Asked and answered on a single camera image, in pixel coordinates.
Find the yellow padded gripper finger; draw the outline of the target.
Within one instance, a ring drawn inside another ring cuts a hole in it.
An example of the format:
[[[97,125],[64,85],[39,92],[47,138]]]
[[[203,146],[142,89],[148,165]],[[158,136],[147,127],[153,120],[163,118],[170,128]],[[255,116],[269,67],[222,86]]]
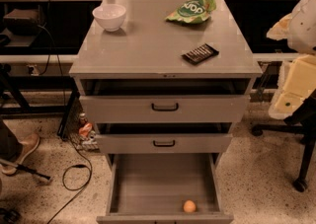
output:
[[[293,115],[316,90],[316,57],[301,54],[281,64],[277,89],[268,110],[270,117],[285,119]]]

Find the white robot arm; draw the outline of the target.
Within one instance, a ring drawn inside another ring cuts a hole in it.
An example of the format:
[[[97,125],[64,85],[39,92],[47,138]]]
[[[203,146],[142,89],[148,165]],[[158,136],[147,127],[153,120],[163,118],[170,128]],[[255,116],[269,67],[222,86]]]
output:
[[[282,63],[269,107],[270,117],[284,119],[316,90],[316,0],[300,0],[269,29],[267,37],[286,39],[288,47],[299,53],[291,62]]]

